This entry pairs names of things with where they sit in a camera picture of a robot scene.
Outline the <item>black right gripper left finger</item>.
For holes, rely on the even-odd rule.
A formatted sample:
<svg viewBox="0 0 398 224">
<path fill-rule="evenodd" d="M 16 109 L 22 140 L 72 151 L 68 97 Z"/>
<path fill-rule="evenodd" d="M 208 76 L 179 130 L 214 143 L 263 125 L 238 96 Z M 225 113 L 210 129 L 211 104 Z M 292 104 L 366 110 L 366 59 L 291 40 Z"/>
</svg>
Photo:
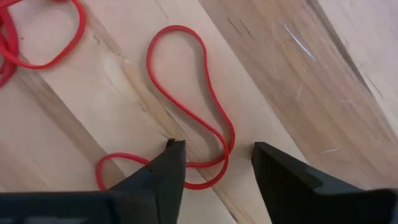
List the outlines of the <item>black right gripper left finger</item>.
<svg viewBox="0 0 398 224">
<path fill-rule="evenodd" d="M 185 141 L 104 191 L 0 193 L 0 224 L 177 224 Z"/>
</svg>

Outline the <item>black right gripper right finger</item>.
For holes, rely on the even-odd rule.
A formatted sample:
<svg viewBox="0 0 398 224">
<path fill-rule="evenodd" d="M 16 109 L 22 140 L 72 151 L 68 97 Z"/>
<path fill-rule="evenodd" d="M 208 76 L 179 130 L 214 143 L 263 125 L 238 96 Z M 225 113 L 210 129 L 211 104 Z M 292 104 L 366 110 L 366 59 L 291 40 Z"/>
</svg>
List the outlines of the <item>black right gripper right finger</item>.
<svg viewBox="0 0 398 224">
<path fill-rule="evenodd" d="M 252 166 L 272 224 L 398 224 L 398 189 L 363 190 L 266 142 Z"/>
</svg>

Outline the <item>red rubber band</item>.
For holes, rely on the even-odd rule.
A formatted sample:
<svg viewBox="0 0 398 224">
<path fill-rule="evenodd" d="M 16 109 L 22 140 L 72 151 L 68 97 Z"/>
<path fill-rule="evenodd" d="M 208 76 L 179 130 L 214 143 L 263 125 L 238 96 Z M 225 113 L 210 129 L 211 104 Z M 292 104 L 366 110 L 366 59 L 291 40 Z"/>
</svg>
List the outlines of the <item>red rubber band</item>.
<svg viewBox="0 0 398 224">
<path fill-rule="evenodd" d="M 187 107 L 185 107 L 183 104 L 181 104 L 181 102 L 179 102 L 177 99 L 175 99 L 158 81 L 153 69 L 152 69 L 152 56 L 153 53 L 155 51 L 155 47 L 158 43 L 158 41 L 161 40 L 161 38 L 171 32 L 176 32 L 176 31 L 181 31 L 181 32 L 185 32 L 190 34 L 191 36 L 193 36 L 198 43 L 201 46 L 202 52 L 203 52 L 203 69 L 204 69 L 204 74 L 205 74 L 205 78 L 206 78 L 206 82 L 208 85 L 208 89 L 209 92 L 211 94 L 211 97 L 213 99 L 213 101 L 215 102 L 215 105 L 217 107 L 217 109 L 219 110 L 219 112 L 221 113 L 223 119 L 226 121 L 227 123 L 227 127 L 230 130 L 230 134 L 231 134 L 231 139 L 230 141 L 227 141 L 226 138 L 219 132 L 217 131 L 214 127 L 212 127 L 211 125 L 209 125 L 206 121 L 204 121 L 203 119 L 201 119 L 198 115 L 196 115 L 195 113 L 193 113 L 191 110 L 189 110 Z M 209 130 L 211 133 L 213 133 L 218 140 L 220 141 L 220 143 L 223 146 L 223 155 L 221 155 L 220 157 L 217 157 L 216 159 L 213 159 L 211 161 L 208 162 L 189 162 L 187 163 L 187 167 L 188 168 L 209 168 L 212 166 L 215 166 L 217 164 L 219 164 L 220 162 L 223 163 L 223 166 L 220 170 L 220 172 L 211 180 L 208 180 L 204 183 L 201 184 L 193 184 L 193 183 L 189 183 L 189 182 L 185 182 L 184 183 L 184 187 L 186 189 L 190 189 L 190 190 L 203 190 L 203 189 L 207 189 L 210 188 L 212 186 L 214 186 L 215 184 L 217 184 L 225 175 L 228 166 L 229 166 L 229 156 L 231 154 L 231 152 L 234 149 L 234 145 L 236 142 L 236 133 L 235 133 L 235 128 L 233 123 L 231 122 L 230 118 L 228 117 L 228 115 L 226 114 L 225 110 L 223 109 L 222 105 L 220 104 L 216 93 L 213 89 L 212 83 L 211 83 L 211 79 L 210 79 L 210 74 L 208 71 L 208 57 L 207 57 L 207 50 L 205 47 L 205 43 L 202 40 L 202 38 L 191 28 L 186 27 L 186 26 L 182 26 L 182 25 L 171 25 L 171 26 L 167 26 L 163 29 L 161 29 L 160 31 L 158 31 L 158 33 L 156 33 L 156 35 L 154 36 L 154 38 L 151 40 L 148 50 L 147 50 L 147 55 L 146 55 L 146 69 L 149 75 L 149 78 L 151 79 L 153 85 L 156 87 L 156 89 L 158 89 L 161 94 L 163 94 L 169 101 L 171 101 L 176 107 L 180 108 L 184 113 L 186 113 L 187 115 L 189 115 L 189 117 L 191 117 L 192 119 L 194 119 L 195 121 L 197 121 L 200 125 L 202 125 L 204 128 L 206 128 L 207 130 Z"/>
<path fill-rule="evenodd" d="M 0 65 L 0 87 L 3 87 L 16 71 L 16 64 L 12 60 L 18 56 L 19 43 L 14 21 L 8 7 L 18 0 L 0 0 L 0 55 L 3 62 Z"/>
<path fill-rule="evenodd" d="M 86 13 L 85 9 L 82 5 L 82 3 L 79 0 L 70 0 L 74 6 L 76 7 L 76 10 L 78 12 L 79 16 L 79 23 L 78 23 L 78 28 L 76 31 L 75 36 L 72 38 L 72 40 L 68 43 L 68 45 L 50 62 L 45 63 L 43 65 L 34 65 L 34 64 L 29 64 L 26 62 L 21 61 L 18 56 L 13 57 L 12 60 L 16 65 L 20 65 L 25 68 L 30 68 L 34 70 L 39 70 L 39 69 L 45 69 L 54 66 L 55 64 L 59 63 L 63 58 L 65 58 L 74 48 L 75 46 L 79 43 L 81 38 L 83 37 L 84 31 L 85 31 L 85 26 L 86 26 Z"/>
</svg>

